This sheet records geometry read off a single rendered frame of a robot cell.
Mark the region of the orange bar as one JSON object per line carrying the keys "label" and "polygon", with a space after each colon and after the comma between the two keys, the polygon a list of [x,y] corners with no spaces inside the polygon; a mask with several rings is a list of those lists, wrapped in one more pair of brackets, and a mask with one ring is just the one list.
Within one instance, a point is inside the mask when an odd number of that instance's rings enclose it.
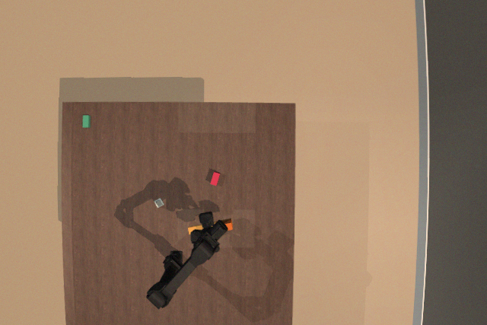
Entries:
{"label": "orange bar", "polygon": [[[233,230],[233,224],[232,224],[232,220],[231,218],[228,218],[228,219],[224,219],[224,220],[221,220],[222,222],[225,223],[225,225],[227,226],[228,228],[228,231],[229,230]],[[191,231],[193,231],[194,229],[199,229],[199,230],[202,230],[202,225],[196,225],[196,226],[192,226],[192,227],[188,227],[188,230],[189,230],[189,234]]]}

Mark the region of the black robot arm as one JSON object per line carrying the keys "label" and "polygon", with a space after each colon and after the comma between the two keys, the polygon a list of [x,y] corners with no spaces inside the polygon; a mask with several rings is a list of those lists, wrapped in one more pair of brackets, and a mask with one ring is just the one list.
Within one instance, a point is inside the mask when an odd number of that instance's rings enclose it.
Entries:
{"label": "black robot arm", "polygon": [[184,264],[182,264],[183,251],[171,251],[164,260],[165,271],[163,276],[147,291],[148,295],[146,296],[157,309],[166,307],[190,273],[198,265],[211,259],[219,247],[217,240],[226,233],[228,228],[224,222],[218,220],[208,232],[200,235],[204,230],[205,228],[202,230],[194,229],[190,232],[190,239],[194,248],[191,251],[191,257]]}

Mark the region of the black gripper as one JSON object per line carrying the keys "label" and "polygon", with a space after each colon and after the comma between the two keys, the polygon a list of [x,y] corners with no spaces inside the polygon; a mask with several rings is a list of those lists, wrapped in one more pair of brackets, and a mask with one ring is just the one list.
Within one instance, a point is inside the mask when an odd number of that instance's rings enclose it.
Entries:
{"label": "black gripper", "polygon": [[[208,232],[211,227],[214,225],[214,220],[213,220],[213,215],[212,212],[203,212],[199,215],[199,220],[200,223],[202,224],[202,228],[205,228],[204,232],[200,233],[204,234],[206,231]],[[219,252],[220,247],[216,250],[216,252]]]}

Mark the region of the small green block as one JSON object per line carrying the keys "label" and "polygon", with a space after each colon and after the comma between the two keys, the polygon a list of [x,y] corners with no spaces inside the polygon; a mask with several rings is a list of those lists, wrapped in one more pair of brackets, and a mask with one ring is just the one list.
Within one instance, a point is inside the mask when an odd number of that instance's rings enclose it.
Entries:
{"label": "small green block", "polygon": [[91,116],[83,115],[83,128],[91,127]]}

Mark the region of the red rectangular block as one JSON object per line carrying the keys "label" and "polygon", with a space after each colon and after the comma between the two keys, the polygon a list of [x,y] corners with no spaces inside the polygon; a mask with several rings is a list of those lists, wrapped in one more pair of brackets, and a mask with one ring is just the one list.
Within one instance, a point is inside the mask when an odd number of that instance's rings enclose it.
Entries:
{"label": "red rectangular block", "polygon": [[212,181],[210,184],[217,186],[219,176],[220,176],[219,172],[214,172],[213,176],[212,176]]}

